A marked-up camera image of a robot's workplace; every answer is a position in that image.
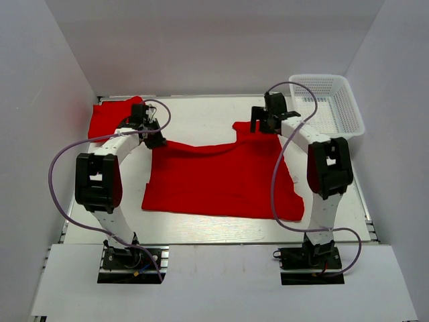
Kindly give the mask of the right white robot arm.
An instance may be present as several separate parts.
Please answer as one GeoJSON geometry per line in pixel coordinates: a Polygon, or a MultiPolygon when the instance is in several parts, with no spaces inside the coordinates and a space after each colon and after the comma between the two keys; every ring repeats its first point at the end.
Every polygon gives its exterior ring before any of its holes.
{"type": "Polygon", "coordinates": [[[264,94],[265,105],[251,108],[250,132],[278,134],[307,154],[306,178],[313,192],[304,243],[323,252],[334,247],[334,221],[339,202],[353,182],[349,145],[345,138],[320,133],[296,111],[288,111],[281,93],[264,94]]]}

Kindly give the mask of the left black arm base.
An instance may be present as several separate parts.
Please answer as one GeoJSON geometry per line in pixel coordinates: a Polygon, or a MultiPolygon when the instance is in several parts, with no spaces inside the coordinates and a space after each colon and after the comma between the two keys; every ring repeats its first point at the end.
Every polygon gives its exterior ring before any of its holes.
{"type": "Polygon", "coordinates": [[[97,278],[98,284],[161,284],[168,269],[169,247],[149,246],[149,254],[136,248],[114,248],[108,240],[103,252],[97,278]]]}

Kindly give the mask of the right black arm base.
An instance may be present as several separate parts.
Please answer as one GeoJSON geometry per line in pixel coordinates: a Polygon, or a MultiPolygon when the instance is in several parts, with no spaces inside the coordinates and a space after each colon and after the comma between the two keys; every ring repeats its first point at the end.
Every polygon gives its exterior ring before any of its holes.
{"type": "Polygon", "coordinates": [[[280,262],[283,286],[344,284],[339,249],[333,241],[312,245],[305,240],[300,247],[283,247],[273,252],[280,262]]]}

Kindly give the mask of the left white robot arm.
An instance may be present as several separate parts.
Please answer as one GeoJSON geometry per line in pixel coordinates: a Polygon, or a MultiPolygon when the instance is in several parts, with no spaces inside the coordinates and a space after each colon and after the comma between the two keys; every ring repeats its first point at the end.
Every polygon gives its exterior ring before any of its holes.
{"type": "Polygon", "coordinates": [[[76,158],[75,201],[97,219],[107,235],[107,245],[112,248],[138,244],[120,207],[120,165],[141,144],[150,150],[166,145],[156,111],[153,105],[132,105],[131,115],[119,123],[112,136],[93,152],[81,153],[76,158]]]}

